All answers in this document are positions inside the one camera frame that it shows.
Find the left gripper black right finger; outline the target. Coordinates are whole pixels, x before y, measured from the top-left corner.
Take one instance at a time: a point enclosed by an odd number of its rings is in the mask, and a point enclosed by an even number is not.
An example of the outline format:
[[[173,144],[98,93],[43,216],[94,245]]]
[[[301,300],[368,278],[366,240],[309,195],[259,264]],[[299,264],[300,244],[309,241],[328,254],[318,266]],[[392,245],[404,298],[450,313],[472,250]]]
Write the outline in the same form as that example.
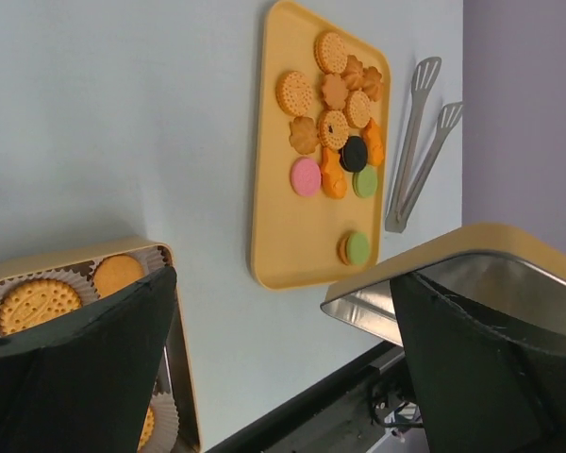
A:
[[[566,336],[417,273],[391,280],[433,452],[566,452]]]

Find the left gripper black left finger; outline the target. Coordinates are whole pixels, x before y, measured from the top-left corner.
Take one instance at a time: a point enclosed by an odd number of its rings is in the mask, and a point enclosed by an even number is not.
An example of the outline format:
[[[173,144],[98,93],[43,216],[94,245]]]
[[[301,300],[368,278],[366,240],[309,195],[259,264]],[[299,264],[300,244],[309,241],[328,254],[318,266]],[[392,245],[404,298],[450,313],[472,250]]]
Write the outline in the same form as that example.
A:
[[[175,314],[164,267],[0,338],[0,452],[134,452]]]

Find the orange cookie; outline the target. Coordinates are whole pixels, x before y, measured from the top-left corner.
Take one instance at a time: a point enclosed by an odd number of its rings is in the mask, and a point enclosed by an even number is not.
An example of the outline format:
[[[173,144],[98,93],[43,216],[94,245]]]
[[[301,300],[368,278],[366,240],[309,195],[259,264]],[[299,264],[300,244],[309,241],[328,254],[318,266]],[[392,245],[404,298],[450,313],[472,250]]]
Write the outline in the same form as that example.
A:
[[[155,413],[151,406],[148,407],[147,413],[144,418],[141,437],[139,439],[137,451],[141,451],[147,442],[150,440],[155,428]]]
[[[54,279],[28,281],[10,291],[0,304],[0,333],[10,335],[77,310],[77,292]]]
[[[128,255],[108,257],[101,261],[93,275],[100,298],[108,297],[144,276],[141,263]]]

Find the silver tin lid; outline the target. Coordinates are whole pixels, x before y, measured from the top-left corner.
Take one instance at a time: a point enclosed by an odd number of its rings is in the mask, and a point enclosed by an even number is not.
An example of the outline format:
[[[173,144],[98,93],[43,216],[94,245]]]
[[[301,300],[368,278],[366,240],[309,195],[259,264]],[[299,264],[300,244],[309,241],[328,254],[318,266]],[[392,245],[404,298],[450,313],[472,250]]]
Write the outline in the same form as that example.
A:
[[[391,281],[416,272],[490,309],[566,336],[566,255],[516,226],[462,226],[329,286],[321,310],[399,345]]]

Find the yellow cookie tin box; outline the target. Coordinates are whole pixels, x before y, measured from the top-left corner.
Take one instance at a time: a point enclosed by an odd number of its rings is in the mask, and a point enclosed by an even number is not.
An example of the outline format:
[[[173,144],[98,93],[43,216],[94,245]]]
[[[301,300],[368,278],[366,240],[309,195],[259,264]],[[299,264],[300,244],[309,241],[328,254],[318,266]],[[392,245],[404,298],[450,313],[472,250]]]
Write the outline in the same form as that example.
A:
[[[7,333],[4,301],[21,285],[27,287],[35,280],[60,281],[75,291],[81,304],[89,305],[173,265],[168,245],[141,237],[4,261],[0,263],[0,336]],[[149,428],[141,437],[140,451],[200,452],[191,363],[180,312],[171,323],[153,394]]]

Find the green sandwich cookie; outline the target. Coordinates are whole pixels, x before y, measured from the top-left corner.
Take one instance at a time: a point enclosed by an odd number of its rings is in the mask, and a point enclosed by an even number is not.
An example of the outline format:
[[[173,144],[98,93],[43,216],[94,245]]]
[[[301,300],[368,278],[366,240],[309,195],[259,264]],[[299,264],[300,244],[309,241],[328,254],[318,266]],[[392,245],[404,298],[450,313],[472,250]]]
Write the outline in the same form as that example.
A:
[[[361,171],[353,174],[353,190],[360,198],[374,196],[378,187],[377,170],[366,165]]]
[[[363,232],[348,231],[339,241],[338,256],[345,265],[363,265],[370,254],[370,243]]]

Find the black sandwich cookie on tray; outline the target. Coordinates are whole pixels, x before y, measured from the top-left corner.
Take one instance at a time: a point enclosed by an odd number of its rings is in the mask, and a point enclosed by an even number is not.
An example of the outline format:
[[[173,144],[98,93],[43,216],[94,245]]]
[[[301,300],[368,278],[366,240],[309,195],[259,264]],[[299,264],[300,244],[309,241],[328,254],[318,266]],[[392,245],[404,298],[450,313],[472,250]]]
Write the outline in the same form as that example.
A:
[[[339,154],[341,167],[347,172],[359,173],[367,165],[367,145],[360,136],[350,136]]]

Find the pink round cookie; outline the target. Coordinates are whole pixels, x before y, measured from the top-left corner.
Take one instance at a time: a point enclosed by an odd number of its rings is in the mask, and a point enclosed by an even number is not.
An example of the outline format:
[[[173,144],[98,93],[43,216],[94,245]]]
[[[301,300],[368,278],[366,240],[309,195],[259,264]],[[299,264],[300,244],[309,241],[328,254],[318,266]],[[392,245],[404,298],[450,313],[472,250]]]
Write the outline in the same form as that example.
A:
[[[290,181],[298,195],[313,196],[319,191],[322,183],[319,165],[310,158],[297,159],[291,167]]]

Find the yellow cookie tray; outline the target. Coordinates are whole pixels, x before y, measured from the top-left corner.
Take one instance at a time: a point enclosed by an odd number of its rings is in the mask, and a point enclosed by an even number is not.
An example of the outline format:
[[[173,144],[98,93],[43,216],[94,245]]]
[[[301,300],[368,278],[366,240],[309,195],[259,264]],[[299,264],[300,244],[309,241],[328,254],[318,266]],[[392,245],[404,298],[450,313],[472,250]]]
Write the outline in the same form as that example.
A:
[[[338,33],[348,52],[375,67],[391,82],[386,57],[370,44],[329,23],[293,1],[277,1],[263,27],[259,88],[256,176],[251,241],[251,269],[256,281],[271,290],[334,282],[377,263],[386,194],[386,166],[377,166],[374,196],[349,190],[341,200],[324,192],[298,195],[291,186],[293,163],[301,156],[289,143],[291,116],[275,99],[276,81],[287,71],[300,71],[317,84],[321,71],[314,43],[326,31]],[[363,265],[345,265],[338,256],[348,231],[363,232],[371,254]]]

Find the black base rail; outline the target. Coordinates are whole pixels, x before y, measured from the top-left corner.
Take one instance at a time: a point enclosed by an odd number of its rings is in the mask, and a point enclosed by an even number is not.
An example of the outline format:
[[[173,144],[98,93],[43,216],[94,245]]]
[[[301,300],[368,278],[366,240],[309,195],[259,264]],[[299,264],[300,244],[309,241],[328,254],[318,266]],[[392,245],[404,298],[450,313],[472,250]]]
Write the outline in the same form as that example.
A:
[[[405,351],[383,342],[211,451],[403,451],[423,433]]]

